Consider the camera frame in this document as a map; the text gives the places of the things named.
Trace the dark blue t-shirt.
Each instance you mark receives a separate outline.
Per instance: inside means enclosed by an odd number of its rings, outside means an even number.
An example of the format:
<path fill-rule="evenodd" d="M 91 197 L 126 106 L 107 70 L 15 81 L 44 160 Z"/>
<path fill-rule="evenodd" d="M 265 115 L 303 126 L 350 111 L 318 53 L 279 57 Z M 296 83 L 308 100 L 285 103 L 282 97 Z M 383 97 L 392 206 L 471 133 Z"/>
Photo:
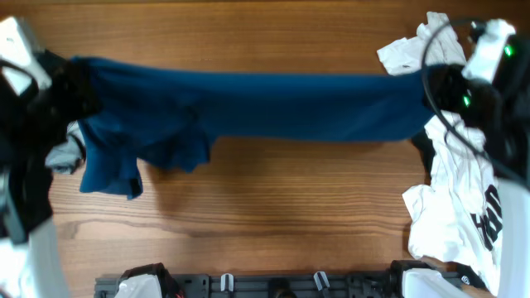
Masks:
<path fill-rule="evenodd" d="M 86 145 L 80 189 L 142 194 L 137 161 L 191 172 L 219 137 L 394 142 L 432 112 L 419 73 L 237 74 L 162 70 L 84 58 L 102 110 L 79 121 Z"/>

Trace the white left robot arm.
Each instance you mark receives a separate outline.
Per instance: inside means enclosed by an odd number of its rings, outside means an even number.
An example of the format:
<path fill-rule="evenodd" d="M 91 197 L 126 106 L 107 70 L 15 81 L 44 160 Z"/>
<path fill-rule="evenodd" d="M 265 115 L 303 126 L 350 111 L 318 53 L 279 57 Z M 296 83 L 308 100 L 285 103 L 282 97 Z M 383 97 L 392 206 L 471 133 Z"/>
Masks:
<path fill-rule="evenodd" d="M 51 150 L 67 140 L 68 126 L 98 113 L 87 67 L 48 50 L 29 65 L 1 60 L 2 70 L 28 79 L 16 91 L 1 78 L 1 295 L 67 297 L 46 166 Z"/>

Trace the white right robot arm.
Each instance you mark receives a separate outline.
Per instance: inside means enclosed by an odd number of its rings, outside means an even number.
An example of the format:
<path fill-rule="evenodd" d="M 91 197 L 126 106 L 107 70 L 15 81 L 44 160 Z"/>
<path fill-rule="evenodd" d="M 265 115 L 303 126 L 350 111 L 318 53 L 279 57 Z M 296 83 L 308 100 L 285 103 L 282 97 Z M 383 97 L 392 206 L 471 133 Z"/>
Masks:
<path fill-rule="evenodd" d="M 529 294 L 529 40 L 471 20 L 465 55 L 454 22 L 420 26 L 378 51 L 391 75 L 422 78 L 433 117 L 413 138 L 429 183 L 403 193 L 408 250 L 470 269 L 497 297 Z"/>

